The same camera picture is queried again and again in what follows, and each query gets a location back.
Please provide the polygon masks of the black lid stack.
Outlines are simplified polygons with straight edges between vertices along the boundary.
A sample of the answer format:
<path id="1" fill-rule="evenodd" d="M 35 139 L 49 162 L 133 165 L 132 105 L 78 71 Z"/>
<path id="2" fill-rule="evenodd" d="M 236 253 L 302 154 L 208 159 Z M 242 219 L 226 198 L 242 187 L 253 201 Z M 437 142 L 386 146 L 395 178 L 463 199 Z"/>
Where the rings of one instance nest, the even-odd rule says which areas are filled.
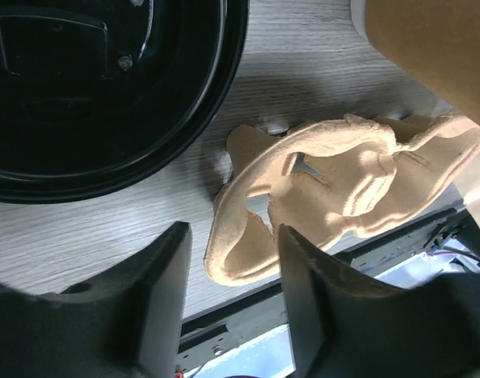
<path id="1" fill-rule="evenodd" d="M 247 1 L 0 1 L 0 202 L 108 195 L 181 155 L 238 69 Z"/>

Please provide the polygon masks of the single brown paper cup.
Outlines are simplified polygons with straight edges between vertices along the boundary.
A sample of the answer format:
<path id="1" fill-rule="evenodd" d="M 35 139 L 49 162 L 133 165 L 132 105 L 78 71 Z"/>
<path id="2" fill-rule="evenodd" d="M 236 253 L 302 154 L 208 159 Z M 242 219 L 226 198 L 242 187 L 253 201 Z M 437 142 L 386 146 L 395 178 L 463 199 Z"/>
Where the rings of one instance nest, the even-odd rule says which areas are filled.
<path id="1" fill-rule="evenodd" d="M 377 51 L 480 126 L 480 1 L 352 1 Z"/>

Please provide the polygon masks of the cardboard cup carrier tray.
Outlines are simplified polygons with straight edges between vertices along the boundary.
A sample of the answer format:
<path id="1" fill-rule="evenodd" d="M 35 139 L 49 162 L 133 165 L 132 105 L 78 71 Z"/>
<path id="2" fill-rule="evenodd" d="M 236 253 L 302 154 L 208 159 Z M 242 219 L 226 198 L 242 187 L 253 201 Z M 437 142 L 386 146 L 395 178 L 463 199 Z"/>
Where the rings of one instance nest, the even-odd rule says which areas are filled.
<path id="1" fill-rule="evenodd" d="M 480 126 L 347 114 L 282 137 L 242 124 L 226 149 L 233 177 L 214 199 L 204 268 L 235 287 L 279 271 L 283 224 L 326 251 L 347 232 L 370 238 L 415 218 L 480 154 Z"/>

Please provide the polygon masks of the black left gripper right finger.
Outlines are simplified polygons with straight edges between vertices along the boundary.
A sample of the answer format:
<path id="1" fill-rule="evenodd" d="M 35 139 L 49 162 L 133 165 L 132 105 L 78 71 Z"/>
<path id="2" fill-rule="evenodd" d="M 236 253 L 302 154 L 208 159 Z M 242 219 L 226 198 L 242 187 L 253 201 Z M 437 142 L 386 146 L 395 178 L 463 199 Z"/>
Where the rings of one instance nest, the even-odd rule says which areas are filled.
<path id="1" fill-rule="evenodd" d="M 296 376 L 480 377 L 480 274 L 402 289 L 287 225 L 278 250 Z"/>

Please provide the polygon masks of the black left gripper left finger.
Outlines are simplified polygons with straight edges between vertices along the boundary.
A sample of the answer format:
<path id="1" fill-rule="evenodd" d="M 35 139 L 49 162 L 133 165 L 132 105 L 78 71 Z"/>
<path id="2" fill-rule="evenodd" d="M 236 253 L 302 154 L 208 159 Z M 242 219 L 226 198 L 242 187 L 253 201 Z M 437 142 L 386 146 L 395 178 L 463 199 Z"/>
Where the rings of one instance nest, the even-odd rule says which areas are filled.
<path id="1" fill-rule="evenodd" d="M 191 248 L 179 221 L 63 292 L 0 283 L 0 377 L 171 377 Z"/>

